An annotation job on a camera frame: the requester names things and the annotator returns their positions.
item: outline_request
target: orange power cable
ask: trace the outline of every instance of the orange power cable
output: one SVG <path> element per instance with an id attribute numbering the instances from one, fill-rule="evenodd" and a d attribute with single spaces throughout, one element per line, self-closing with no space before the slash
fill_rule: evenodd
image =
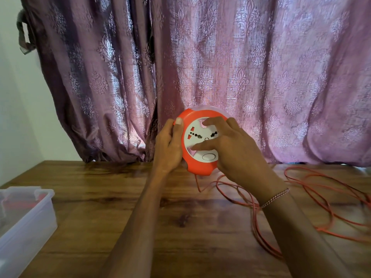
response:
<path id="1" fill-rule="evenodd" d="M 300 170 L 306 170 L 306 171 L 309 171 L 311 172 L 310 174 L 306 175 L 304 177 L 304 179 L 300 180 L 300 179 L 296 179 L 294 177 L 290 177 L 287 175 L 287 172 L 289 170 L 293 170 L 293 169 L 300 169 Z M 284 171 L 284 174 L 285 174 L 285 177 L 287 178 L 287 180 L 285 182 L 288 182 L 288 183 L 292 183 L 292 184 L 299 184 L 301 185 L 304 190 L 306 191 L 306 193 L 319 205 L 321 206 L 324 210 L 326 210 L 329 214 L 330 214 L 330 222 L 328 224 L 326 224 L 325 226 L 315 226 L 315 229 L 317 231 L 320 231 L 320 232 L 324 232 L 326 234 L 330 234 L 332 236 L 336 236 L 336 237 L 339 237 L 339 238 L 343 238 L 343 239 L 347 239 L 347 240 L 352 240 L 352 241 L 356 241 L 356 242 L 363 242 L 363 243 L 370 243 L 369 240 L 364 240 L 364 239 L 360 239 L 360 238 L 353 238 L 353 237 L 349 237 L 349 236 L 344 236 L 344 235 L 340 235 L 340 234 L 337 234 L 337 233 L 334 233 L 334 232 L 331 232 L 329 231 L 328 229 L 330 229 L 332 227 L 332 225 L 334 224 L 334 220 L 335 220 L 335 217 L 338 218 L 338 219 L 341 219 L 347 223 L 350 223 L 350 224 L 354 224 L 354 225 L 358 225 L 358 226 L 365 226 L 365 227 L 369 227 L 368 225 L 365 225 L 365 224 L 360 224 L 360 223 L 357 223 L 357 222 L 353 222 L 351 220 L 347 220 L 339 215 L 337 215 L 336 213 L 333 212 L 333 210 L 331 209 L 331 205 L 330 203 L 320 194 L 318 193 L 313 187 L 311 186 L 318 186 L 318 187 L 323 187 L 323 188 L 326 188 L 326 189 L 329 189 L 329 190 L 332 190 L 332 191 L 336 191 L 336 192 L 339 192 L 339 193 L 342 193 L 342 194 L 347 194 L 357 200 L 359 200 L 361 202 L 361 204 L 365 204 L 369 209 L 371 209 L 371 200 L 370 200 L 370 196 L 365 193 L 365 192 L 362 192 L 362 191 L 359 191 L 351 186 L 349 186 L 348 184 L 344 183 L 344 182 L 341 182 L 333 177 L 330 177 L 330 176 L 327 176 L 323 173 L 319 173 L 319 172 L 316 172 L 314 170 L 311 170 L 311 169 L 308 169 L 308 168 L 303 168 L 303 167 L 298 167 L 298 166 L 291 166 L 291 167 L 288 167 L 285 169 Z M 342 185 L 343 187 L 347 188 L 347 190 L 343 190 L 343 189 L 338 189 L 338 188 L 334 188 L 334 187 L 330 187 L 330 186 L 327 186 L 327 185 L 322 185 L 322 184 L 316 184 L 316 183 L 311 183 L 311 184 L 308 184 L 308 183 L 305 183 L 304 181 L 306 179 L 308 179 L 309 177 L 313 177 L 313 176 L 321 176 L 321 177 L 325 177 L 325 178 L 328 178 L 328 179 L 332 179 L 334 181 L 336 181 L 338 184 Z M 271 255 L 277 257 L 277 258 L 280 258 L 282 259 L 283 256 L 282 256 L 282 253 L 277 250 L 276 248 L 274 248 L 270 243 L 268 243 L 266 241 L 265 238 L 263 238 L 261 232 L 260 232 L 260 229 L 259 229 L 259 225 L 258 225 L 258 221 L 257 221 L 257 214 L 259 213 L 259 211 L 261 211 L 262 209 L 260 208 L 259 206 L 259 203 L 257 203 L 255 200 L 254 200 L 254 197 L 253 195 L 248 192 L 246 189 L 244 189 L 242 186 L 240 185 L 237 185 L 237 184 L 233 184 L 233 183 L 228 183 L 228 182 L 224 182 L 224 181 L 221 181 L 220 179 L 222 177 L 225 177 L 225 175 L 220 175 L 217 180 L 211 182 L 209 185 L 207 185 L 206 187 L 204 187 L 203 189 L 200 189 L 200 186 L 198 184 L 198 179 L 197 179 L 197 176 L 195 175 L 194 176 L 195 179 L 196 179 L 196 184 L 197 184 L 197 189 L 199 192 L 202 192 L 204 191 L 205 189 L 207 189 L 210 185 L 212 185 L 213 183 L 215 183 L 215 186 L 216 188 L 218 189 L 218 191 L 230 202 L 232 203 L 235 203 L 235 204 L 238 204 L 238 205 L 241 205 L 241 206 L 245 206 L 245 207 L 249 207 L 251 208 L 251 218 L 252 218 L 252 232 L 253 232 L 253 235 L 254 237 L 256 238 L 257 242 L 263 247 L 263 249 L 265 249 L 267 252 L 269 252 Z M 240 202 L 240 201 L 236 201 L 236 200 L 233 200 L 231 198 L 229 198 L 227 195 L 225 195 L 225 193 L 220 189 L 220 185 L 228 185 L 230 187 L 233 187 L 237 190 L 238 194 L 242 197 L 242 199 L 245 201 L 245 202 Z M 247 199 L 243 194 L 242 192 L 240 191 L 240 189 L 246 191 L 251 200 Z M 317 196 L 319 196 L 324 202 L 325 202 L 325 205 L 322 204 L 320 201 L 318 201 L 311 193 L 313 192 L 314 194 L 316 194 Z"/>

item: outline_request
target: transparent plastic container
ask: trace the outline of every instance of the transparent plastic container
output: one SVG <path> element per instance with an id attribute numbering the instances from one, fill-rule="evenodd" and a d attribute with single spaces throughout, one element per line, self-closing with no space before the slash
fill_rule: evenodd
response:
<path id="1" fill-rule="evenodd" d="M 18 278 L 57 229 L 53 196 L 39 186 L 0 189 L 1 278 Z"/>

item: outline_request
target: wooden table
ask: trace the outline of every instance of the wooden table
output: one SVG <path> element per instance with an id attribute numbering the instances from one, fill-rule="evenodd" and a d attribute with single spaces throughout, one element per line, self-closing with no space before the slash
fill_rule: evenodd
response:
<path id="1" fill-rule="evenodd" d="M 283 177 L 286 167 L 276 165 L 274 170 Z M 371 174 L 366 171 L 344 165 L 307 167 L 371 192 Z M 110 163 L 45 161 L 3 186 L 32 185 L 55 191 L 53 204 L 58 229 L 21 277 L 96 277 L 123 231 L 150 168 L 148 163 L 118 167 Z M 290 174 L 302 177 L 305 172 L 297 170 Z M 203 179 L 201 185 L 213 179 Z M 232 188 L 224 187 L 224 191 L 239 199 Z M 319 191 L 340 215 L 357 222 L 370 220 L 369 211 L 353 198 Z M 302 188 L 292 188 L 292 194 L 313 224 L 328 222 L 328 214 Z M 250 230 L 249 209 L 230 203 L 215 188 L 199 193 L 193 175 L 183 168 L 169 177 L 160 209 L 152 277 L 290 276 L 285 263 L 256 242 Z M 275 243 L 262 213 L 259 224 L 262 234 Z M 339 220 L 332 230 L 348 236 L 361 234 Z M 324 237 L 357 276 L 370 277 L 370 245 Z"/>

